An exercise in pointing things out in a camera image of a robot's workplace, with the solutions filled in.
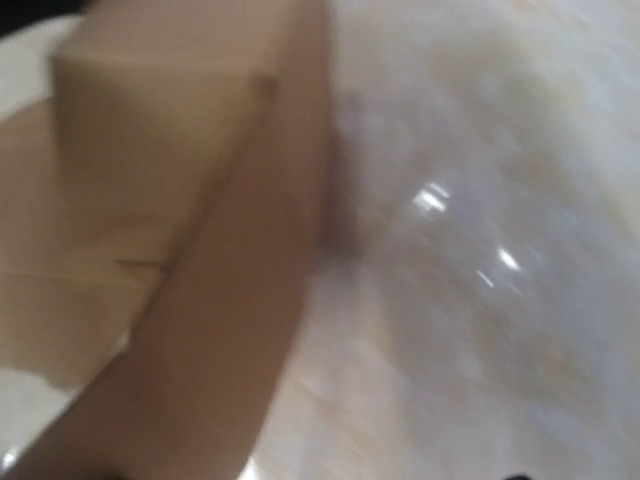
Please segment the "brown cardboard box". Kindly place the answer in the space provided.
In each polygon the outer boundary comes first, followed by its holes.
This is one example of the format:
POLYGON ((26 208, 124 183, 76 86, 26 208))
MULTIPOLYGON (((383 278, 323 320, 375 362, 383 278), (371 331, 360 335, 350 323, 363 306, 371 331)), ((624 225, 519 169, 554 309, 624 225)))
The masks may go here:
POLYGON ((77 397, 10 479, 235 479, 332 159, 324 1, 96 1, 2 125, 1 367, 77 397))

